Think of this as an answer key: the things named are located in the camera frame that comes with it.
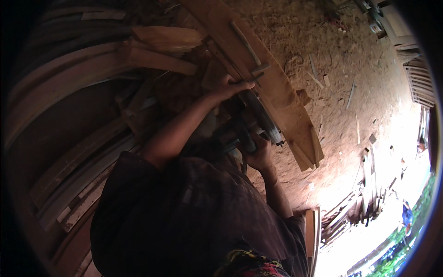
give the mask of fingers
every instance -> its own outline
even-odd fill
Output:
[[[255,86],[255,83],[254,83],[254,82],[243,82],[243,83],[240,83],[240,84],[238,84],[238,85],[230,85],[230,86],[229,86],[229,90],[230,90],[233,94],[236,94],[236,93],[241,92],[242,90],[250,90],[250,89],[253,88],[254,86]]]
[[[264,138],[260,137],[260,135],[257,135],[255,132],[251,133],[252,139],[255,141],[259,149],[262,149],[266,147],[270,142],[268,140],[265,140]]]

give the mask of workshop floor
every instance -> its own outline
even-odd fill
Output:
[[[361,155],[365,147],[369,148],[368,138],[372,133],[386,150],[393,145],[400,159],[415,157],[420,106],[412,103],[393,46],[389,41],[377,43],[366,15],[357,9],[346,11],[341,19],[348,30],[343,33],[330,23],[318,26],[324,20],[325,5],[329,2],[226,0],[225,3],[249,22],[285,69],[294,88],[306,90],[312,100],[305,108],[317,132],[322,126],[319,139],[325,159],[315,171],[301,172],[287,144],[273,148],[275,166],[293,209],[320,205],[322,210],[329,211],[343,200],[354,183],[363,178]],[[324,84],[322,76],[327,74],[331,86],[320,89],[306,73],[312,72],[308,54],[313,56],[321,82]],[[353,80],[356,88],[346,110]],[[316,99],[322,99],[325,106],[315,105]],[[356,117],[360,144],[357,144]],[[260,174],[249,168],[248,176],[264,194]]]

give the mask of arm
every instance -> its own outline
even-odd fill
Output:
[[[238,85],[228,84],[233,81],[230,75],[226,75],[216,89],[198,99],[156,133],[146,143],[140,156],[157,169],[163,170],[172,159],[179,155],[191,134],[211,109],[240,91],[254,87],[254,83],[248,82]]]
[[[257,151],[248,154],[241,145],[237,147],[245,156],[246,162],[254,169],[258,170],[263,177],[266,190],[266,202],[282,218],[293,216],[289,200],[281,187],[276,169],[271,158],[271,142],[261,138],[256,133],[251,133],[251,137],[257,144]]]

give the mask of hand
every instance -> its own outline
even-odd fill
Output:
[[[243,82],[237,85],[229,84],[234,82],[234,78],[227,74],[220,80],[219,84],[211,92],[209,92],[209,95],[213,97],[216,105],[231,98],[233,95],[236,95],[242,90],[249,90],[255,86],[254,82]]]
[[[257,150],[253,154],[249,154],[243,149],[241,144],[237,144],[236,146],[238,150],[240,150],[250,167],[262,173],[266,170],[273,170],[274,165],[272,164],[271,159],[271,142],[263,139],[254,132],[251,133],[251,137],[257,145]]]

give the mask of wood scrap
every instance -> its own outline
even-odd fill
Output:
[[[314,80],[317,80],[317,71],[315,70],[312,54],[309,54],[309,61],[311,62],[311,69],[312,69],[312,74],[314,75]]]
[[[325,86],[330,86],[331,83],[329,81],[329,76],[328,75],[324,75],[323,76],[323,80],[325,81]]]
[[[41,208],[48,196],[56,187],[87,157],[94,153],[117,134],[127,128],[120,119],[115,119],[109,124],[98,129],[71,150],[61,156],[45,173],[39,178],[30,191],[34,204]]]
[[[360,144],[360,125],[358,124],[357,114],[355,114],[355,119],[357,121],[357,145],[359,145]]]
[[[125,11],[120,10],[107,10],[100,12],[84,12],[82,14],[81,20],[98,20],[98,19],[108,19],[108,20],[122,20],[126,15]]]
[[[256,86],[253,91],[259,94],[260,101],[285,138],[296,142],[306,151],[307,157],[314,160],[315,153],[309,133],[312,122],[301,102],[295,100],[295,92],[283,69],[247,23],[219,0],[211,1],[211,5],[205,0],[179,0],[179,3],[204,26],[223,54],[235,65],[240,77],[236,81],[253,79],[250,71],[256,68],[256,63],[229,25],[232,20],[235,21],[257,57],[271,65],[260,79],[261,87]],[[308,169],[298,153],[294,149],[291,150],[299,162],[300,169]],[[324,154],[320,152],[320,159],[323,158]]]
[[[321,89],[324,89],[324,86],[323,86],[323,84],[322,83],[320,83],[320,81],[319,80],[317,80],[313,75],[312,75],[312,73],[311,72],[309,72],[309,71],[307,71],[306,70],[306,73],[308,73],[308,75],[312,78],[312,80],[314,80],[314,82],[316,82],[317,83],[317,85],[321,88]]]
[[[155,51],[190,50],[202,44],[204,38],[194,29],[181,27],[132,27],[134,37]]]
[[[349,104],[351,103],[352,95],[354,94],[354,88],[355,88],[355,80],[352,82],[352,88],[351,93],[349,94],[348,104],[346,105],[346,109],[349,109]]]
[[[128,49],[127,59],[130,66],[169,70],[184,75],[194,75],[198,68],[190,62],[133,47]]]

